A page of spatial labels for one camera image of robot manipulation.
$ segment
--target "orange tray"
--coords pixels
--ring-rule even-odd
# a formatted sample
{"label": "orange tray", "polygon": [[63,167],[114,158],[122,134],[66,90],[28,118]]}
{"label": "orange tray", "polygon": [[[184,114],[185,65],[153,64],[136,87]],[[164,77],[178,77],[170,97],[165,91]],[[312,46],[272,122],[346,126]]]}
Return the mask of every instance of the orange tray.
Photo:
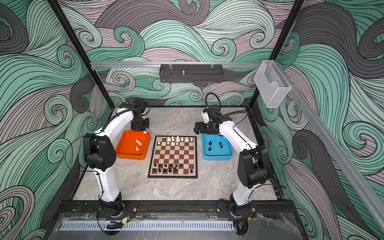
{"label": "orange tray", "polygon": [[116,148],[116,154],[119,158],[144,160],[147,156],[150,142],[151,135],[149,132],[124,131]]}

